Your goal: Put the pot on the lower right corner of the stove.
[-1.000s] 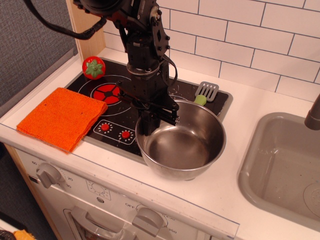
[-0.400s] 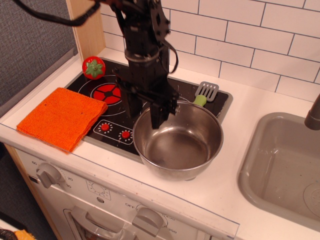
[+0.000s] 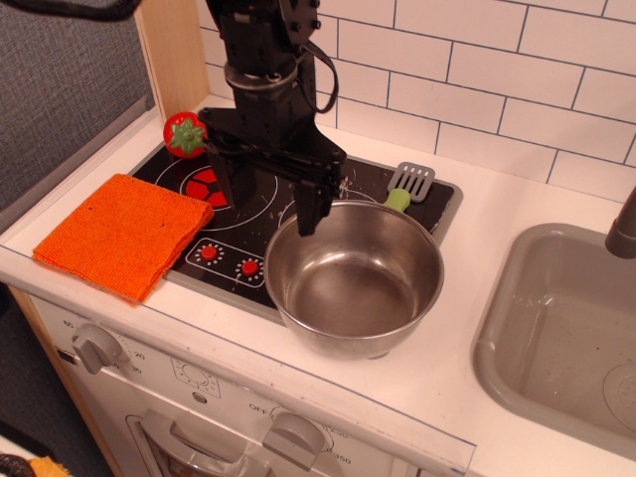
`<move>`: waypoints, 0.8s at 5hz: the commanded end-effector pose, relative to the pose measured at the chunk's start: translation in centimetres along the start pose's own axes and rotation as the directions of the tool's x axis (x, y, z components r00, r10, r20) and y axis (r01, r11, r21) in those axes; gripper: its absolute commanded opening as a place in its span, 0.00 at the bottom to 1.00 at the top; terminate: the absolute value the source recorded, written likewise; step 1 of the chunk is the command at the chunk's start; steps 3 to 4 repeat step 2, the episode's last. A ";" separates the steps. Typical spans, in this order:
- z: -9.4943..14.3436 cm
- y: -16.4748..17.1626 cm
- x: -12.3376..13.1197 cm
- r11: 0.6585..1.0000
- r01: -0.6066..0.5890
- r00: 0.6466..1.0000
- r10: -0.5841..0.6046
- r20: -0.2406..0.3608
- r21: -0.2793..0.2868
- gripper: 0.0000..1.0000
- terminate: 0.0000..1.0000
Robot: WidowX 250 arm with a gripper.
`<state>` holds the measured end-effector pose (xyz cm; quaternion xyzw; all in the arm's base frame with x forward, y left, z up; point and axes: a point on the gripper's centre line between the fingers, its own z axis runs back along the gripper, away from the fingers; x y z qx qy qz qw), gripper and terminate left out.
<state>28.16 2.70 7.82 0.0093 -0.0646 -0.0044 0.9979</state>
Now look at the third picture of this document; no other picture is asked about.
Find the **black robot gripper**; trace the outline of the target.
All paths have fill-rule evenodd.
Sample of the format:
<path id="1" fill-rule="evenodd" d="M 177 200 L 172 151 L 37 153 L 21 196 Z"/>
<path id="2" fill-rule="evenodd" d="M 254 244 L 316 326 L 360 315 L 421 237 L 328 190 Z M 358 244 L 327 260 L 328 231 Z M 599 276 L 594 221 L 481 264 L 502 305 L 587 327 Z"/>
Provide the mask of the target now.
<path id="1" fill-rule="evenodd" d="M 231 208 L 248 200 L 248 169 L 257 167 L 294 184 L 297 229 L 315 233 L 340 196 L 342 148 L 315 124 L 315 76 L 233 79 L 236 105 L 206 107 L 198 117 L 208 129 L 207 157 Z"/>

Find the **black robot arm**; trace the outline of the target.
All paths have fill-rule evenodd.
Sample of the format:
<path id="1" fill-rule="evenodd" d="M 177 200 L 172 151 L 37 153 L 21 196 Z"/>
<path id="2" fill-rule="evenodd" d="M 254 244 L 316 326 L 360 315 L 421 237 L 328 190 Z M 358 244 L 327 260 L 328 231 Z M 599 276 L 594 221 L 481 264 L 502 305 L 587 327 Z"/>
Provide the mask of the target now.
<path id="1" fill-rule="evenodd" d="M 330 111 L 316 96 L 316 62 L 334 66 L 310 37 L 320 29 L 317 1 L 210 1 L 227 61 L 232 108 L 204 108 L 209 162 L 229 204 L 239 200 L 240 169 L 249 165 L 291 182 L 297 227 L 314 234 L 329 215 L 346 152 L 324 136 L 315 117 Z"/>

